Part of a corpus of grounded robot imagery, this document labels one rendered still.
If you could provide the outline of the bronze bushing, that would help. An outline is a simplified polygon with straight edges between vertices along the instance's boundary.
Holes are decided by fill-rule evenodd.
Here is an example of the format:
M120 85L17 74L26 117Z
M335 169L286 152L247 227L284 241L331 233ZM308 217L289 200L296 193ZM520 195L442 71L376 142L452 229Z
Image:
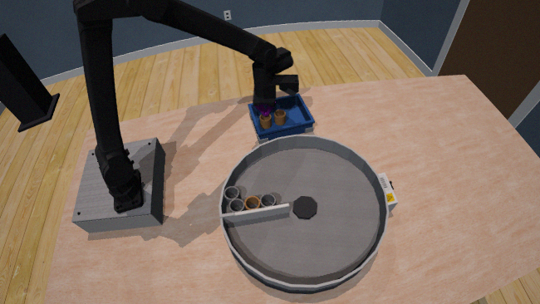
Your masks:
M260 125L263 129L269 129L272 126L272 117L270 114L268 116L263 116L263 114L261 114L259 118Z
M284 110L276 110L274 112L274 122L276 125L284 125L286 123L286 112Z
M258 203L259 202L259 203ZM251 209L256 209L256 208L261 208L261 204L260 204L260 200L258 197L256 196L249 196L248 198L245 199L245 208L246 210L251 210ZM251 204L257 204L258 206L256 208L249 208L248 206L251 205ZM247 205L247 206L246 206Z

